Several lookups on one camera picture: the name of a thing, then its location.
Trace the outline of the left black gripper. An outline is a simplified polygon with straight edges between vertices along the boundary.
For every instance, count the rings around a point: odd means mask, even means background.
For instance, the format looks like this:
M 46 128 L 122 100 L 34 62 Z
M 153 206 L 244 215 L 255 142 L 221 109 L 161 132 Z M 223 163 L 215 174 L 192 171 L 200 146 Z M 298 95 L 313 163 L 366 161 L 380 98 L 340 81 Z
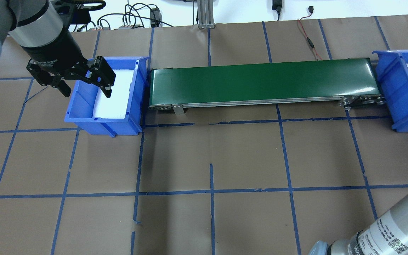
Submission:
M 102 56 L 87 59 L 71 34 L 60 34 L 47 45 L 26 48 L 30 56 L 27 70 L 42 85 L 51 85 L 54 77 L 81 79 L 100 87 L 106 98 L 112 95 L 115 72 Z M 64 80 L 54 80 L 53 87 L 64 97 L 70 97 L 71 88 Z

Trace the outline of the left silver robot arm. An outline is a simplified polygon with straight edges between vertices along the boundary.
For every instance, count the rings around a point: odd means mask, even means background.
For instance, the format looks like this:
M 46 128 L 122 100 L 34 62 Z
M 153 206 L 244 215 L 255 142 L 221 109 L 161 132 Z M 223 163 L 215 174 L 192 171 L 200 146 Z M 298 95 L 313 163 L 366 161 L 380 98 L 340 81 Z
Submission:
M 49 0 L 0 0 L 0 56 L 8 35 L 29 55 L 26 68 L 41 86 L 69 97 L 65 80 L 81 80 L 111 97 L 115 72 L 102 56 L 83 56 Z

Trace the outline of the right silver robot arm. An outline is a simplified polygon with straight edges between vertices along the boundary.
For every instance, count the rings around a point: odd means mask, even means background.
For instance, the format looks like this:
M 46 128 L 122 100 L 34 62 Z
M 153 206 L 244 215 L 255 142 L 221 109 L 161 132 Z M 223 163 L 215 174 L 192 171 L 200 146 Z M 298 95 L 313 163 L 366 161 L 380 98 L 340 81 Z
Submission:
M 311 255 L 408 255 L 408 195 L 351 239 L 316 242 Z

